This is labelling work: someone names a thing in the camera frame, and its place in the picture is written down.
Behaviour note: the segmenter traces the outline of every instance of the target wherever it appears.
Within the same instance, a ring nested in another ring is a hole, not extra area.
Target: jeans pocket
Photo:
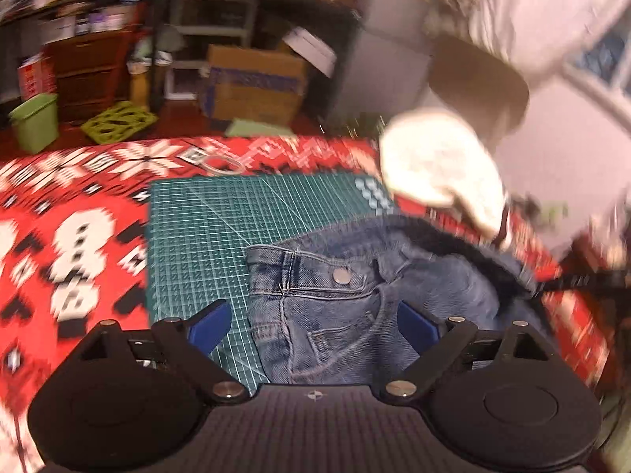
[[[374,322],[373,314],[366,311],[357,322],[344,327],[307,332],[318,363],[325,365],[341,357],[370,330]]]

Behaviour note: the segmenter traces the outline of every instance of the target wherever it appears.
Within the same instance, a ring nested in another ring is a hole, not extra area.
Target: metal screw
[[[386,391],[396,397],[411,397],[416,393],[416,385],[407,380],[393,380],[386,385]]]
[[[213,386],[213,393],[221,399],[234,399],[241,396],[244,391],[244,385],[232,381],[218,382]]]

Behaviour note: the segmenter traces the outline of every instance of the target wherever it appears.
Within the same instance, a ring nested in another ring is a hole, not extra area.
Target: cardboard box
[[[288,125],[307,88],[305,61],[263,50],[210,46],[204,109],[212,119]]]
[[[27,101],[37,94],[54,94],[57,92],[55,75],[50,59],[43,55],[32,56],[18,68],[20,95]]]

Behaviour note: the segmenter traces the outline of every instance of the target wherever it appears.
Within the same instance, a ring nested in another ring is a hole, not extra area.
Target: white cloth
[[[506,205],[502,180],[473,129],[455,113],[403,113],[387,125],[380,150],[390,191],[432,207],[458,202],[483,237],[499,234]]]
[[[472,13],[474,44],[512,64],[532,87],[568,55],[590,49],[630,0],[482,0]]]

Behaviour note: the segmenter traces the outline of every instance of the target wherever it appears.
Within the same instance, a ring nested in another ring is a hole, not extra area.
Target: grid lines
[[[244,248],[392,212],[384,193],[373,178],[341,173],[155,181],[148,225],[151,322],[189,318],[227,299],[232,328],[211,359],[255,391],[267,378],[250,336]]]

